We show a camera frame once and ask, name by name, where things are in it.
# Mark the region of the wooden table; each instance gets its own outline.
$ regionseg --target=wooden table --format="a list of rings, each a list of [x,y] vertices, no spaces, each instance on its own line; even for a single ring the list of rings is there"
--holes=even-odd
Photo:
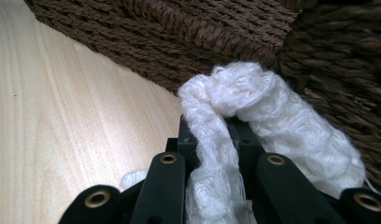
[[[120,188],[177,136],[181,113],[172,93],[22,1],[0,2],[0,223],[57,223],[84,189]]]

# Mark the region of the woven wicker strand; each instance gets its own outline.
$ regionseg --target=woven wicker strand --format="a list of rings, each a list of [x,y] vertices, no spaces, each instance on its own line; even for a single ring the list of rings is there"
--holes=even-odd
[[[25,2],[39,21],[169,91],[215,64],[274,69],[351,138],[381,190],[381,0]]]

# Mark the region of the gold grommet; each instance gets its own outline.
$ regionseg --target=gold grommet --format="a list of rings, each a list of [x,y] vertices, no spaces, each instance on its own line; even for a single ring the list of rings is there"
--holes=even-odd
[[[267,160],[271,164],[274,164],[274,165],[282,165],[282,164],[286,163],[286,161],[284,161],[284,159],[282,157],[279,157],[279,156],[269,156],[267,158]]]
[[[161,156],[161,162],[164,164],[171,164],[176,162],[176,156],[172,154],[166,154],[164,156]]]
[[[381,212],[381,202],[376,198],[365,193],[356,193],[353,197],[362,207],[374,212]]]
[[[107,203],[110,197],[111,197],[111,194],[107,190],[100,189],[95,191],[93,194],[90,194],[85,199],[85,205],[90,208],[100,207],[101,205],[104,205],[105,203]]]

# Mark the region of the white knitted scarf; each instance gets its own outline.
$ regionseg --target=white knitted scarf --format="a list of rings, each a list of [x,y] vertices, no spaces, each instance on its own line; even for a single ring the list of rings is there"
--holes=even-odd
[[[365,168],[345,135],[284,80],[257,63],[217,66],[178,91],[201,162],[188,181],[188,223],[252,223],[238,156],[222,117],[249,123],[267,152],[289,157],[313,185],[338,198],[359,188]]]

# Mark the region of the black metal bracket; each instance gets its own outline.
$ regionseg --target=black metal bracket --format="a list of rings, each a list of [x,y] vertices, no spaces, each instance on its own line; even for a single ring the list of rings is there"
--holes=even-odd
[[[287,157],[266,153],[249,126],[227,119],[246,196],[259,224],[381,223],[381,196],[347,189],[336,200],[315,189]],[[178,138],[153,158],[145,180],[120,193],[94,186],[80,193],[60,223],[183,223],[186,181],[199,166],[197,140],[181,117]]]

